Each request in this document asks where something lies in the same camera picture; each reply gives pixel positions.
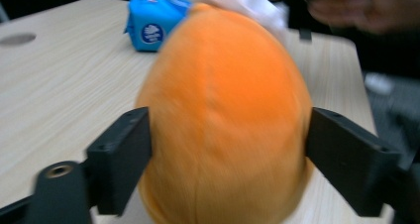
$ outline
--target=blue plastic container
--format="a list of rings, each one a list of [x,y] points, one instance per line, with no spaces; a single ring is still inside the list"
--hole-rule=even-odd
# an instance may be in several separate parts
[[[185,17],[187,0],[130,0],[126,33],[137,51],[156,52]]]

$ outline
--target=orange plush toy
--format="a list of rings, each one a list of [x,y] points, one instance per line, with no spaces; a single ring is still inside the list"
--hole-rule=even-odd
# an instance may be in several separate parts
[[[312,103],[259,24],[195,5],[161,49],[143,106],[153,156],[139,190],[157,223],[277,224],[295,209],[311,171]]]

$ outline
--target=table surface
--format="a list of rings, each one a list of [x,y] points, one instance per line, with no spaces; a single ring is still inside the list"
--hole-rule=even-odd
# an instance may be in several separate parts
[[[124,35],[127,2],[81,0],[0,25],[0,207],[32,192],[42,168],[85,159],[84,149],[134,108],[157,54],[138,53]],[[11,36],[35,35],[13,45]],[[282,41],[301,70],[314,105],[374,132],[362,73],[352,43],[294,31]],[[388,223],[361,218],[316,170],[285,223]],[[135,191],[122,218],[96,223],[153,223]]]

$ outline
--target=orange fabric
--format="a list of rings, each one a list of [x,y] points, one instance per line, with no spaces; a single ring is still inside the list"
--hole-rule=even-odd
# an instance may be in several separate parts
[[[136,106],[150,107],[139,190],[157,223],[277,224],[296,207],[312,103],[287,51],[251,19],[196,5]]]

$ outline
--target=screw hole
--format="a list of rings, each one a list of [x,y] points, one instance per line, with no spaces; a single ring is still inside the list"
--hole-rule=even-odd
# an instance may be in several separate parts
[[[51,168],[47,172],[47,178],[56,178],[56,177],[64,176],[70,173],[72,170],[73,170],[73,167],[69,165],[54,167],[54,168]]]

